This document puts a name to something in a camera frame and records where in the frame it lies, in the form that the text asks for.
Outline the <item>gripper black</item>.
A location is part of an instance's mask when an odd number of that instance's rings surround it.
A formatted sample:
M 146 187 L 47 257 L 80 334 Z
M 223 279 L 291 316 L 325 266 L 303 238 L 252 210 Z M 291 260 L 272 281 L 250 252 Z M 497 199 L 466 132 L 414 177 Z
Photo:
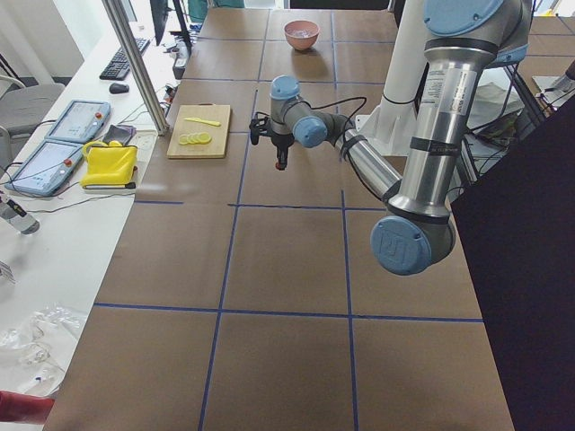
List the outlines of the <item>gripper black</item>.
M 271 137 L 272 144 L 277 148 L 277 162 L 283 164 L 286 168 L 288 166 L 288 148 L 294 144 L 294 136 L 292 134 L 277 134 L 274 133 Z

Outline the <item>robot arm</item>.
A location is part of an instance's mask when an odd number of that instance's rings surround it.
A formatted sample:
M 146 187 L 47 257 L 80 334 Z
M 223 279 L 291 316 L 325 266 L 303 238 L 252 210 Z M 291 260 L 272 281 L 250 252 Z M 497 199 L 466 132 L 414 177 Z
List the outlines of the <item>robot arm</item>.
M 296 78 L 270 87 L 270 111 L 254 117 L 251 140 L 267 136 L 285 169 L 293 144 L 331 143 L 388 209 L 370 244 L 396 275 L 418 274 L 453 249 L 448 188 L 482 73 L 526 55 L 528 1 L 392 1 L 398 34 L 382 99 L 367 116 L 313 107 Z

